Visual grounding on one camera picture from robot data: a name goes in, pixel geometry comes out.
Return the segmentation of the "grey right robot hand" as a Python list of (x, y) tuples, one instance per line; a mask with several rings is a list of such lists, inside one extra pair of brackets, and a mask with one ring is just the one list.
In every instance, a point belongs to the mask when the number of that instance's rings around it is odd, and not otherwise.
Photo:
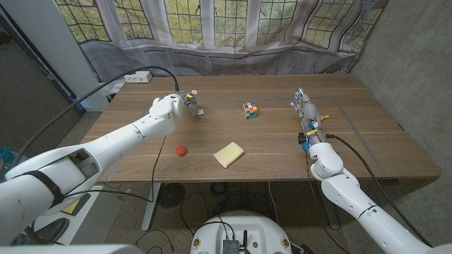
[(295, 101), (290, 106), (297, 112), (306, 139), (312, 145), (326, 142), (326, 135), (321, 127), (321, 115), (303, 88), (295, 92)]

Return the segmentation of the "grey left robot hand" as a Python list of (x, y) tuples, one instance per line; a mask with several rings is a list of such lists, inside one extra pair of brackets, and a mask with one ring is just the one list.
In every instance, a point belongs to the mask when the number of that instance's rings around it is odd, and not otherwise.
[(198, 108), (198, 103), (196, 100), (197, 91), (192, 90), (191, 92), (187, 91), (178, 91), (176, 92), (184, 100), (184, 105), (187, 109), (192, 113), (192, 116), (202, 116), (204, 115), (204, 111)]

